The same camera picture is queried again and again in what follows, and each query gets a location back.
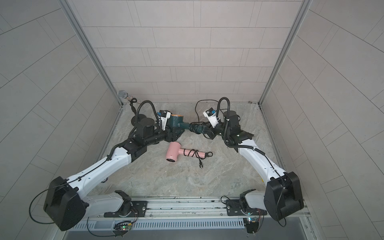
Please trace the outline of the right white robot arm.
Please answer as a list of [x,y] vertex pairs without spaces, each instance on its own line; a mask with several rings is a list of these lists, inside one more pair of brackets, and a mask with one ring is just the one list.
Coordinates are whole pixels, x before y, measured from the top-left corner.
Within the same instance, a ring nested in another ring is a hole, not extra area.
[[286,172],[276,165],[259,149],[253,134],[240,127],[229,127],[228,121],[218,123],[213,133],[221,136],[228,148],[235,149],[258,172],[266,185],[263,194],[248,190],[240,195],[240,208],[245,214],[254,210],[264,210],[275,221],[280,221],[304,208],[304,200],[299,177],[294,172]]

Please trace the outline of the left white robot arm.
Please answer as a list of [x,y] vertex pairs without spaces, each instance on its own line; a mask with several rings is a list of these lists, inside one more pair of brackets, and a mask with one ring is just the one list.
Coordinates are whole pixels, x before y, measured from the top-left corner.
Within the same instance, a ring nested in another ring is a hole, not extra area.
[[57,177],[51,181],[45,203],[46,214],[61,231],[78,224],[83,218],[104,213],[114,213],[125,217],[132,212],[132,199],[123,191],[109,195],[88,197],[99,183],[117,170],[127,166],[147,151],[150,145],[161,141],[174,142],[177,138],[169,130],[149,137],[136,136],[113,146],[111,152],[85,170],[64,179]]

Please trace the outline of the green hair dryer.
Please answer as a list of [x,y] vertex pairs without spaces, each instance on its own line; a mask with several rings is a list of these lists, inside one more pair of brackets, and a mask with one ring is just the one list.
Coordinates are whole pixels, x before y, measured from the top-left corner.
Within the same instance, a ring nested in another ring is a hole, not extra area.
[[167,125],[170,128],[179,128],[181,130],[189,130],[195,134],[208,134],[211,132],[209,125],[204,122],[192,122],[187,123],[184,122],[184,117],[181,115],[171,115],[169,118]]

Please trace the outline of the pink hair dryer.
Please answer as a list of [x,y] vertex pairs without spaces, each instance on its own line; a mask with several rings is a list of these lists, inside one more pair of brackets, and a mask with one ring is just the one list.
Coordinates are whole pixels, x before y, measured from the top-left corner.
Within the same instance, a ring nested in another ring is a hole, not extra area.
[[183,149],[180,143],[171,142],[166,153],[166,160],[168,162],[174,163],[178,160],[178,156],[185,156],[185,157],[191,157],[191,158],[195,157],[199,160],[203,160],[205,158],[212,157],[213,153],[212,152],[204,153],[198,150]]

